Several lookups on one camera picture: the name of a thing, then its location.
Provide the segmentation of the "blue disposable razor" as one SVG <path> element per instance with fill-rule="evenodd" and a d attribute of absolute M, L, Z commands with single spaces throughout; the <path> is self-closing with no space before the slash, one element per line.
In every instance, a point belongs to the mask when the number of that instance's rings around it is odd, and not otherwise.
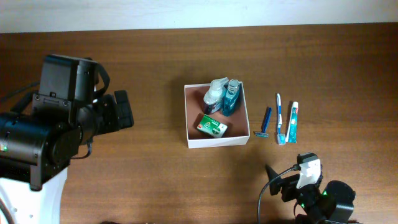
<path fill-rule="evenodd" d="M 266 133 L 268 125 L 269 125 L 269 121 L 271 119 L 271 114 L 272 114 L 272 108 L 271 107 L 267 107 L 266 113 L 264 115 L 264 120 L 261 126 L 261 131 L 255 131 L 254 135 L 260 138 L 268 138 L 269 135 Z"/>

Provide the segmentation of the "green white soap box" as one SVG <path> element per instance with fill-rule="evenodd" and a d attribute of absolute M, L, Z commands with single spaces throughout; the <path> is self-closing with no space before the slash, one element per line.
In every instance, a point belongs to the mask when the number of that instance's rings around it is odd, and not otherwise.
<path fill-rule="evenodd" d="M 197 130 L 212 136 L 222 138 L 228 126 L 204 114 L 197 126 Z"/>

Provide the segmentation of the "teal mouthwash bottle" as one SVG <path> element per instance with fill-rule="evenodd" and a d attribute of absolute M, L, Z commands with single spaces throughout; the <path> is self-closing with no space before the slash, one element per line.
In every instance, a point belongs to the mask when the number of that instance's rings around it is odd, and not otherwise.
<path fill-rule="evenodd" d="M 239 96 L 240 83 L 238 80 L 232 79 L 228 83 L 227 92 L 224 96 L 224 105 L 222 114 L 224 116 L 231 116 L 234 113 L 236 101 Z"/>

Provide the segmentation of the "clear spray bottle dark liquid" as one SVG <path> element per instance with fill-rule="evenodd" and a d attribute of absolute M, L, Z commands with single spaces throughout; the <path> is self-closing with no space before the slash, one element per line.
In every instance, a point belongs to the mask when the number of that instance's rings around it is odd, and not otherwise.
<path fill-rule="evenodd" d="M 213 114 L 222 108 L 224 96 L 226 94 L 225 85 L 228 82 L 228 77 L 225 77 L 215 79 L 210 83 L 210 88 L 203 97 L 205 114 Z"/>

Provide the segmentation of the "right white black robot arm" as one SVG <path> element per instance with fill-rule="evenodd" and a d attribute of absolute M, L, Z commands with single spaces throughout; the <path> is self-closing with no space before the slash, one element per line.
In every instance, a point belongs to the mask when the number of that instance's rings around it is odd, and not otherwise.
<path fill-rule="evenodd" d="M 294 207 L 301 207 L 303 214 L 295 213 L 295 223 L 351 223 L 354 211 L 353 201 L 356 192 L 346 183 L 339 180 L 330 181 L 324 190 L 320 190 L 323 177 L 314 184 L 297 188 L 299 174 L 283 178 L 283 175 L 299 170 L 297 164 L 278 174 L 271 166 L 266 165 L 269 178 L 267 187 L 271 195 L 282 194 L 283 202 L 295 201 Z"/>

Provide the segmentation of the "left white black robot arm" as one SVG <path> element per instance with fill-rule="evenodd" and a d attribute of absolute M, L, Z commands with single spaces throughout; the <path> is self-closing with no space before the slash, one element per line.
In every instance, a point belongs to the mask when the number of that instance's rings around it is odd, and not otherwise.
<path fill-rule="evenodd" d="M 1 222 L 58 223 L 71 161 L 95 136 L 134 125 L 126 91 L 91 58 L 48 55 L 40 87 L 1 114 Z"/>

